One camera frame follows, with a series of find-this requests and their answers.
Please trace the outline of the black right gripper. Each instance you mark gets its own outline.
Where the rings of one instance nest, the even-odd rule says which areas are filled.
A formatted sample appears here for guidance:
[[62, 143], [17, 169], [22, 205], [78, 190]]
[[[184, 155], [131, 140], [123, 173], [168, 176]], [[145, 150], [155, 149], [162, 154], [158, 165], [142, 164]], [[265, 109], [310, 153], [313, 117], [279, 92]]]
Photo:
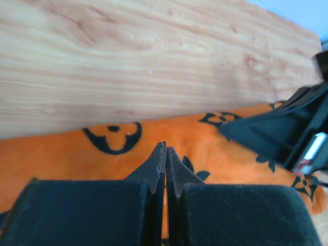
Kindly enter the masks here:
[[299, 88], [270, 112], [226, 123], [219, 132], [294, 173], [327, 169], [327, 51], [315, 61], [323, 82]]

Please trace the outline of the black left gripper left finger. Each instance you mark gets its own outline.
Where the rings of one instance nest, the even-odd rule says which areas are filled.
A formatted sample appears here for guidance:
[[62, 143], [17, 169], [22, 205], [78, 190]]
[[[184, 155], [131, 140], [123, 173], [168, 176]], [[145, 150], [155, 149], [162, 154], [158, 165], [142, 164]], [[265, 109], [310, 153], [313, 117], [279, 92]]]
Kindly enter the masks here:
[[30, 181], [1, 245], [161, 245], [166, 143], [123, 180]]

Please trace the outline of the orange monogram pillowcase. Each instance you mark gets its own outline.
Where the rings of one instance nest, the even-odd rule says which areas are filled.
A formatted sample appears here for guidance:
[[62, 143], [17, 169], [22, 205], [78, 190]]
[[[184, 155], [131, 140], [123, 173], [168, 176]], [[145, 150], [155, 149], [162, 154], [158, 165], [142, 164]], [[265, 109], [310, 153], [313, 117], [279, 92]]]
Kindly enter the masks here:
[[[287, 186], [301, 196], [310, 217], [322, 213], [327, 198], [316, 177], [286, 170], [219, 132], [226, 123], [281, 104], [2, 140], [1, 229], [30, 181], [123, 180], [160, 142], [166, 143], [166, 157], [168, 148], [174, 148], [182, 163], [207, 185]], [[169, 245], [166, 162], [161, 245]]]

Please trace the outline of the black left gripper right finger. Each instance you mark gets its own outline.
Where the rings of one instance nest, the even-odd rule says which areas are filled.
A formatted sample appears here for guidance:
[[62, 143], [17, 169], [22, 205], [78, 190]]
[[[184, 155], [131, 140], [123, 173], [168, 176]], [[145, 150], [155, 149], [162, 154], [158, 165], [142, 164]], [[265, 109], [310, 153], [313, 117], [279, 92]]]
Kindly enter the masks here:
[[280, 185], [205, 184], [168, 148], [169, 245], [320, 245], [301, 196]]

